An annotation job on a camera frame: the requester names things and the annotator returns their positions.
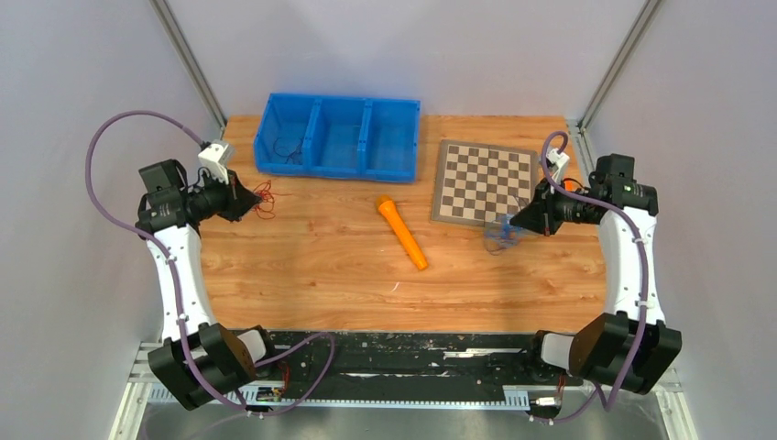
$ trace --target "gray floor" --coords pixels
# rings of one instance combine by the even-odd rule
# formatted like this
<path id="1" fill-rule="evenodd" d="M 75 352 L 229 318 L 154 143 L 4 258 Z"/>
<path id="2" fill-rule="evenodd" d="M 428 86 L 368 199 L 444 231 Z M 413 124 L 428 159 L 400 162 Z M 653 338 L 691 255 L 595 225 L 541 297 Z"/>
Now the gray floor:
<path id="1" fill-rule="evenodd" d="M 565 413 L 583 400 L 579 391 L 564 395 Z M 279 440 L 488 440 L 488 439 L 634 439 L 667 438 L 655 397 L 626 392 L 606 413 L 598 402 L 571 423 L 542 426 L 515 412 L 455 410 L 376 410 L 298 408 L 277 418 L 225 423 L 206 434 L 191 437 L 210 424 L 235 414 L 221 405 L 205 405 L 193 412 L 178 404 L 149 407 L 149 440 L 279 439 Z"/>

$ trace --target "wood grain surface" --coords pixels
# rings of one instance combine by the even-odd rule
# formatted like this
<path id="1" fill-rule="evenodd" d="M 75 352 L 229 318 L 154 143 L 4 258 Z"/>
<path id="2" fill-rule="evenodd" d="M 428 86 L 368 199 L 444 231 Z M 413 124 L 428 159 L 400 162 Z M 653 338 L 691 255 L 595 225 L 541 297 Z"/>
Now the wood grain surface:
<path id="1" fill-rule="evenodd" d="M 566 224 L 499 256 L 482 229 L 433 223 L 432 186 L 443 139 L 540 150 L 561 117 L 425 116 L 413 184 L 275 177 L 257 172 L 259 117 L 233 116 L 230 168 L 253 189 L 272 180 L 275 214 L 202 224 L 202 266 L 227 327 L 445 332 L 574 332 L 599 315 L 605 265 L 596 228 Z M 572 148 L 568 177 L 580 175 Z M 375 207 L 390 195 L 430 267 L 418 271 Z"/>

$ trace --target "orange object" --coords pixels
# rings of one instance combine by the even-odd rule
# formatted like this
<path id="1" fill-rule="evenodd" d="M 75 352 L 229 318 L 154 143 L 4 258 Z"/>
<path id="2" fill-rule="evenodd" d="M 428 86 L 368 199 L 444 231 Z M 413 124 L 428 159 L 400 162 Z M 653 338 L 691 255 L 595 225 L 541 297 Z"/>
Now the orange object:
<path id="1" fill-rule="evenodd" d="M 423 256 L 421 248 L 418 247 L 415 238 L 413 238 L 410 230 L 405 225 L 405 222 L 402 221 L 402 217 L 399 216 L 397 206 L 394 204 L 394 201 L 391 200 L 391 197 L 381 195 L 375 201 L 375 206 L 378 208 L 378 212 L 386 217 L 388 224 L 391 225 L 391 229 L 394 229 L 394 234 L 397 235 L 399 242 L 405 247 L 410 260 L 415 263 L 418 270 L 428 268 L 429 263 L 426 262 L 426 257 Z"/>

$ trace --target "chessboard border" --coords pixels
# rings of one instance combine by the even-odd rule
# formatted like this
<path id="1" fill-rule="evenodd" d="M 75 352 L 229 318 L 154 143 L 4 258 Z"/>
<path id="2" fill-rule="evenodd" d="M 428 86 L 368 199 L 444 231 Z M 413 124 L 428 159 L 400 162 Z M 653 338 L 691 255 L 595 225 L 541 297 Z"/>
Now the chessboard border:
<path id="1" fill-rule="evenodd" d="M 525 149 L 525 148 L 514 148 L 514 147 L 503 147 L 500 145 L 492 145 L 492 144 L 480 144 L 477 142 L 464 142 L 459 140 L 452 140 L 452 139 L 444 139 L 440 143 L 440 150 L 437 153 L 437 172 L 434 176 L 434 191 L 432 192 L 432 221 L 433 222 L 441 222 L 441 223 L 448 223 L 451 225 L 464 225 L 464 226 L 478 226 L 478 227 L 485 227 L 486 221 L 484 220 L 470 220 L 467 218 L 457 218 L 457 217 L 451 217 L 448 215 L 441 215 L 440 214 L 440 204 L 443 202 L 442 197 L 435 197 L 437 194 L 443 193 L 443 184 L 445 180 L 445 168 L 447 163 L 447 152 L 448 147 L 451 145 L 456 145 L 458 147 L 469 147 L 469 148 L 479 148 L 479 149 L 494 149 L 497 151 L 507 151 L 510 153 L 522 153 L 522 154 L 528 154 L 531 156 L 530 160 L 530 167 L 529 172 L 531 173 L 531 181 L 530 181 L 530 194 L 529 194 L 529 201 L 531 201 L 531 198 L 534 196 L 534 186 L 537 184 L 537 173 L 539 168 L 539 163 L 537 162 L 537 156 L 539 155 L 537 151 L 534 151 L 532 149 Z"/>

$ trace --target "wooden tabletop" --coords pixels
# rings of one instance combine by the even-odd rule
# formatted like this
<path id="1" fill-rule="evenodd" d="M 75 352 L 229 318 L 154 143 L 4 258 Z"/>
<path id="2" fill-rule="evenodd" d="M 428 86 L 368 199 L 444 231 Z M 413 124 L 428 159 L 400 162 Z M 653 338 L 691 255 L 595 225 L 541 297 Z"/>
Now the wooden tabletop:
<path id="1" fill-rule="evenodd" d="M 425 116 L 413 184 L 268 176 L 257 172 L 259 117 L 233 116 L 224 139 L 231 169 L 253 189 L 271 180 L 275 218 L 202 223 L 211 306 L 227 327 L 445 332 L 575 332 L 602 311 L 605 265 L 590 225 L 565 224 L 499 256 L 482 229 L 433 223 L 440 142 L 540 150 L 561 117 Z M 568 177 L 580 178 L 572 148 Z M 418 271 L 375 199 L 390 195 L 429 268 Z"/>

